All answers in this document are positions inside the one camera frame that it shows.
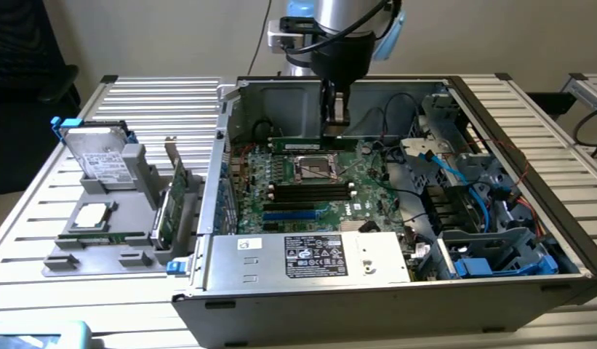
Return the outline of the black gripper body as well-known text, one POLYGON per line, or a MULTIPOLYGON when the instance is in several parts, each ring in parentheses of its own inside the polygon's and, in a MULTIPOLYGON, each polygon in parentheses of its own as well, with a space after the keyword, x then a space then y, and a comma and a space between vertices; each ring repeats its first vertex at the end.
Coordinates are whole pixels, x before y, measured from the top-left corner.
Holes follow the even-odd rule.
POLYGON ((311 52, 311 70, 322 80, 322 93, 344 93, 365 77, 375 47, 375 34, 343 37, 311 52))

